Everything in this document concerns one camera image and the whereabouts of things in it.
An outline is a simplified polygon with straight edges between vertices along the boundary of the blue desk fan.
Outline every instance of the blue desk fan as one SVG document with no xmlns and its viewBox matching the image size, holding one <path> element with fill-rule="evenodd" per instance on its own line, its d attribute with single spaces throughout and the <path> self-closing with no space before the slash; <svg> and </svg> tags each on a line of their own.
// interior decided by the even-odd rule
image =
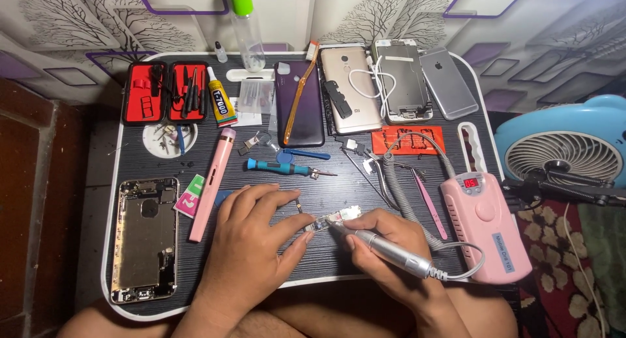
<svg viewBox="0 0 626 338">
<path fill-rule="evenodd" d="M 536 168 L 558 166 L 573 174 L 626 186 L 626 99 L 602 95 L 522 114 L 494 135 L 505 175 L 524 180 Z M 575 184 L 551 178 L 551 182 Z"/>
</svg>

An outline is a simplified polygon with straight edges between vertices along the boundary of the red digital display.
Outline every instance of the red digital display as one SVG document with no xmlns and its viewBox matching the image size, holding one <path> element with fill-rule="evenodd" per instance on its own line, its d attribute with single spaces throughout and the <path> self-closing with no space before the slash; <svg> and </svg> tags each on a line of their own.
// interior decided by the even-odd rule
<svg viewBox="0 0 626 338">
<path fill-rule="evenodd" d="M 478 186 L 478 178 L 465 179 L 463 180 L 466 188 L 473 188 L 474 186 Z"/>
</svg>

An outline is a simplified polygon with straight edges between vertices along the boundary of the red patterned cloth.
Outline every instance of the red patterned cloth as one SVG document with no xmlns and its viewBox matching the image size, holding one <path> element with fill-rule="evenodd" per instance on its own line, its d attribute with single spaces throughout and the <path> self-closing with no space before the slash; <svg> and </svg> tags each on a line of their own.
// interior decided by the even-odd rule
<svg viewBox="0 0 626 338">
<path fill-rule="evenodd" d="M 522 242 L 534 268 L 518 283 L 519 319 L 524 337 L 600 338 L 601 335 L 598 311 L 565 232 L 564 212 L 565 204 L 555 201 L 546 201 L 532 211 L 518 212 Z M 567 221 L 573 246 L 602 305 L 576 205 L 569 207 Z"/>
</svg>

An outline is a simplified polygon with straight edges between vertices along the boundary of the tree pattern wallpaper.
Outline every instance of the tree pattern wallpaper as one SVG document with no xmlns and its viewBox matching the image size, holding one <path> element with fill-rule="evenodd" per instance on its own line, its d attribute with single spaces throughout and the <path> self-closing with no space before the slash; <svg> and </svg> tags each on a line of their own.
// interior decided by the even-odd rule
<svg viewBox="0 0 626 338">
<path fill-rule="evenodd" d="M 325 44 L 413 38 L 424 49 L 445 46 L 472 66 L 488 110 L 574 102 L 626 70 L 626 0 L 254 2 L 263 41 L 295 51 L 306 50 L 309 38 Z M 277 10 L 275 3 L 284 6 Z M 227 0 L 199 4 L 0 0 L 0 76 L 46 98 L 115 105 L 108 93 L 123 85 L 129 63 L 209 51 L 216 39 L 237 50 Z"/>
</svg>

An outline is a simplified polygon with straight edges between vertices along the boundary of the hand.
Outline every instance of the hand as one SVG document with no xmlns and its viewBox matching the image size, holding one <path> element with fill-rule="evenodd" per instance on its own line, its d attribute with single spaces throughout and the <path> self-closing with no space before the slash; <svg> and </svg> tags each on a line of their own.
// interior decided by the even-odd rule
<svg viewBox="0 0 626 338">
<path fill-rule="evenodd" d="M 298 213 L 272 227 L 269 221 L 278 206 L 299 195 L 300 190 L 260 184 L 245 186 L 224 200 L 194 302 L 209 304 L 236 324 L 286 281 L 313 232 L 302 234 L 280 256 L 278 248 L 315 218 Z"/>
<path fill-rule="evenodd" d="M 350 229 L 375 228 L 387 240 L 432 260 L 424 231 L 418 223 L 377 208 L 354 220 L 344 221 L 344 225 Z M 370 275 L 387 294 L 413 312 L 423 309 L 429 299 L 436 300 L 438 295 L 445 295 L 440 281 L 434 278 L 419 279 L 380 259 L 356 236 L 348 235 L 346 243 L 352 250 L 354 265 Z"/>
</svg>

